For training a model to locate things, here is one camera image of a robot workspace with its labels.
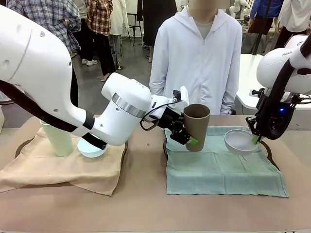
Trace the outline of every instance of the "blue shirt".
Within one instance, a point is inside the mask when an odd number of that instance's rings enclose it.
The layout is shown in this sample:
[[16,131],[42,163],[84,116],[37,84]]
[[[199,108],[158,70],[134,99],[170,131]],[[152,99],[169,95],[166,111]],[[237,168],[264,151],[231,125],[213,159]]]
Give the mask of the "blue shirt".
[[81,19],[72,0],[10,0],[7,7],[56,35],[68,51],[80,49],[72,33],[80,31]]
[[[283,5],[284,0],[272,0],[268,18],[274,18],[278,17],[280,14],[282,5]],[[266,11],[267,11],[267,6],[268,6],[269,0],[255,0],[250,18],[254,18],[255,15],[265,17],[266,16]]]

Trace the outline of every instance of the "brown table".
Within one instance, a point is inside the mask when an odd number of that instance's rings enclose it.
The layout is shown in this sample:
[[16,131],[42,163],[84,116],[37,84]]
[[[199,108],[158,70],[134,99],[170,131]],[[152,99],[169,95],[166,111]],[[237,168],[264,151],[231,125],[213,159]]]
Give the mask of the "brown table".
[[[243,116],[213,116],[213,126],[245,125]],[[0,149],[0,167],[39,129],[31,118]],[[0,229],[22,232],[289,231],[310,229],[311,172],[280,141],[266,140],[290,198],[166,194],[163,132],[137,128],[112,197],[68,183],[0,193]]]

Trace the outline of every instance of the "bowl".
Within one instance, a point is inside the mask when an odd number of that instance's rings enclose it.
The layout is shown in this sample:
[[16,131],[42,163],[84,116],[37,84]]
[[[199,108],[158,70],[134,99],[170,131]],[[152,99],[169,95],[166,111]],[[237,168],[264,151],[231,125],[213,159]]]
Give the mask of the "bowl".
[[231,153],[247,156],[259,146],[259,143],[252,142],[253,137],[250,132],[245,130],[230,130],[225,134],[225,145]]
[[93,146],[92,144],[88,143],[83,138],[81,138],[78,142],[77,147],[78,147],[79,152],[83,156],[85,156],[87,158],[97,158],[97,157],[99,157],[105,153],[105,151],[108,148],[108,145],[106,146],[106,148],[104,150],[102,150],[96,146]]

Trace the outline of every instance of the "hood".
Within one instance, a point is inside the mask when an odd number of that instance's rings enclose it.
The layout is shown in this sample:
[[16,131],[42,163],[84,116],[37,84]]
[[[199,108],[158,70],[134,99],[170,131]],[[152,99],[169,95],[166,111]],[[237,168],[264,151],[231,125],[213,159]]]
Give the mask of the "hood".
[[[218,30],[228,20],[228,17],[231,16],[227,15],[223,10],[218,10],[218,14],[215,16],[213,26],[210,31],[214,32]],[[190,31],[199,33],[193,17],[188,13],[188,7],[185,7],[182,12],[177,13],[175,16],[173,16],[173,18],[188,28]]]

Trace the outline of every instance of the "blue plaid shirt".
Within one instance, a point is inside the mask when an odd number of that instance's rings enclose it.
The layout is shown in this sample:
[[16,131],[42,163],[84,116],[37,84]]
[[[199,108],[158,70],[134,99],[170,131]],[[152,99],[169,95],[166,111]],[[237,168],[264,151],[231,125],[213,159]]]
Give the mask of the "blue plaid shirt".
[[9,0],[7,7],[56,35],[69,52],[80,49],[72,33],[80,31],[81,19],[72,0]]

